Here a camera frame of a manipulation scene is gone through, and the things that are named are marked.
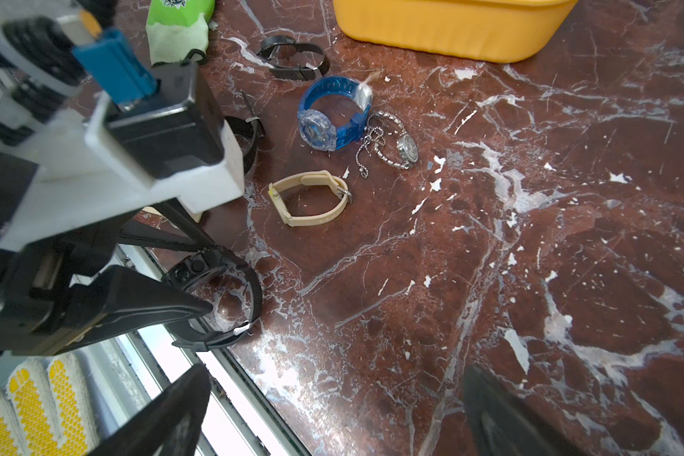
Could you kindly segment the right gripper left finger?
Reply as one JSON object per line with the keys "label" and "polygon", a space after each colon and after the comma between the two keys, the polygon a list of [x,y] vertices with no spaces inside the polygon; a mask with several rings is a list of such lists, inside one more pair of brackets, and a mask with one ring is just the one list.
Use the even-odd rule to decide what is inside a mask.
{"label": "right gripper left finger", "polygon": [[194,365],[104,440],[93,455],[193,455],[211,393],[211,375]]}

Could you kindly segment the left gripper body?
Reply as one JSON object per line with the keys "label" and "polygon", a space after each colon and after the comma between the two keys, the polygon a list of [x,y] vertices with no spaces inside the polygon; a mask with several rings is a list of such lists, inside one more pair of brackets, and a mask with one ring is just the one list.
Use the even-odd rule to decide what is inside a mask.
{"label": "left gripper body", "polygon": [[[37,172],[36,165],[0,165],[0,241]],[[71,287],[108,269],[129,211],[41,236],[13,252],[0,249],[0,356],[60,355],[76,332],[65,326]]]}

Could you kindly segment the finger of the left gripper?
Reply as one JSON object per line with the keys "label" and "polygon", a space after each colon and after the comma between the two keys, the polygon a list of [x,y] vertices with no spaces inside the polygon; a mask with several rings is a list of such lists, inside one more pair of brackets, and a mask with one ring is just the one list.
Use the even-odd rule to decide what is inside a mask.
{"label": "finger of the left gripper", "polygon": [[[154,205],[156,204],[178,207],[181,203],[177,199],[169,199]],[[130,218],[120,229],[117,243],[176,252],[199,252],[216,246],[214,239],[201,228],[199,223],[190,222],[187,218],[178,220],[175,217],[168,221],[180,230],[182,235],[169,233]]]}
{"label": "finger of the left gripper", "polygon": [[65,326],[70,348],[81,348],[159,324],[203,317],[213,306],[122,266],[110,266],[89,285],[71,287]]}

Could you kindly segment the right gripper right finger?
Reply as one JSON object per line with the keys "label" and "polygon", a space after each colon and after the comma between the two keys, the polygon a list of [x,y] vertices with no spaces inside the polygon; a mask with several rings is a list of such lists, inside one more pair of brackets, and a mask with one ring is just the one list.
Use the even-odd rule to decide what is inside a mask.
{"label": "right gripper right finger", "polygon": [[471,365],[462,401],[481,455],[581,455],[583,451],[486,370]]}

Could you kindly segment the black rugged sport watch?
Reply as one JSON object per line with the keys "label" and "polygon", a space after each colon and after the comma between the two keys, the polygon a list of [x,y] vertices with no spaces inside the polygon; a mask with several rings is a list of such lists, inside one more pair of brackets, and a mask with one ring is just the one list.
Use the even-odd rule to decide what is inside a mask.
{"label": "black rugged sport watch", "polygon": [[230,347],[248,336],[261,317],[263,292],[258,274],[224,247],[187,256],[164,273],[161,281],[212,305],[207,315],[165,326],[178,348],[210,352]]}

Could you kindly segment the beige strap watch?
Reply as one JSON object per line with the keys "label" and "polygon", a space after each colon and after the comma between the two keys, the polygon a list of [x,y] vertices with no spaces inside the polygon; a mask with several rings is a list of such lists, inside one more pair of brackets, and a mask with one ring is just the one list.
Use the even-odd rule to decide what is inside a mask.
{"label": "beige strap watch", "polygon": [[327,225],[353,202],[347,182],[327,170],[306,171],[272,182],[267,193],[281,221],[292,228]]}

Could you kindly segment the silver chain watch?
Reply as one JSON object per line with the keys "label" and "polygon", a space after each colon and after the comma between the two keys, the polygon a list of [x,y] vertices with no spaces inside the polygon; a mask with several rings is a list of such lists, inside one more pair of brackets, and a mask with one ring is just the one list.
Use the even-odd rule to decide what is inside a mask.
{"label": "silver chain watch", "polygon": [[376,157],[399,171],[413,169],[419,162],[419,149],[403,122],[391,112],[374,110],[363,129],[361,146],[355,153],[355,164],[362,179],[370,170],[362,163],[362,154]]}

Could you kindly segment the yellow plastic storage box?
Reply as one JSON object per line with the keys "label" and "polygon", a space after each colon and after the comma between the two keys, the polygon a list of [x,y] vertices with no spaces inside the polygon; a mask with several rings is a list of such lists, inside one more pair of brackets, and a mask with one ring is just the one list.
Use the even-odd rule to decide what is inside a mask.
{"label": "yellow plastic storage box", "polygon": [[570,1],[334,0],[347,36],[400,49],[508,64],[541,51]]}

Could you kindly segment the blue translucent watch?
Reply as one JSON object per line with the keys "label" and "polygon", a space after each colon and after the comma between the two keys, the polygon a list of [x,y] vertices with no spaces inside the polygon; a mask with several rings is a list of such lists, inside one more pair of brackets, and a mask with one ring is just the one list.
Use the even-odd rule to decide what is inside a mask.
{"label": "blue translucent watch", "polygon": [[340,150],[363,137],[373,102],[368,83],[342,76],[324,77],[300,100],[299,134],[314,150]]}

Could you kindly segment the black chunky watch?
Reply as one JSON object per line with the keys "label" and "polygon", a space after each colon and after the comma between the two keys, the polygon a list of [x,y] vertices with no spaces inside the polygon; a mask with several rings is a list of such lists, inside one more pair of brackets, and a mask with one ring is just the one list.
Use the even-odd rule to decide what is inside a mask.
{"label": "black chunky watch", "polygon": [[325,76],[331,62],[322,47],[300,42],[294,37],[278,34],[264,38],[256,53],[277,79],[313,81]]}

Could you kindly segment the yellow dotted work glove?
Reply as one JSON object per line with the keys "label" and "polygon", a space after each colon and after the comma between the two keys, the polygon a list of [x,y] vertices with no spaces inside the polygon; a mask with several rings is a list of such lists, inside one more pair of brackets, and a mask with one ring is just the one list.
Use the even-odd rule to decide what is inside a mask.
{"label": "yellow dotted work glove", "polygon": [[0,455],[87,455],[99,443],[76,355],[30,358],[0,388]]}

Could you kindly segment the green work glove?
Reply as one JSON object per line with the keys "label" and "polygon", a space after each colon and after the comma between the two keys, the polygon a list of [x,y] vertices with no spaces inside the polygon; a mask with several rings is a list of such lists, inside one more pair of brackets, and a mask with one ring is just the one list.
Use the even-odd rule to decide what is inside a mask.
{"label": "green work glove", "polygon": [[150,62],[206,60],[214,0],[152,0],[146,21]]}

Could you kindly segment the aluminium front rail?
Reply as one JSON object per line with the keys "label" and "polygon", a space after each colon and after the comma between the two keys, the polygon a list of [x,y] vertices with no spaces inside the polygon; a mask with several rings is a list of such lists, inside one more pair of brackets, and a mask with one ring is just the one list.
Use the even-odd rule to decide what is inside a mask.
{"label": "aluminium front rail", "polygon": [[100,438],[93,454],[308,454],[228,350],[173,342],[156,325],[76,350]]}

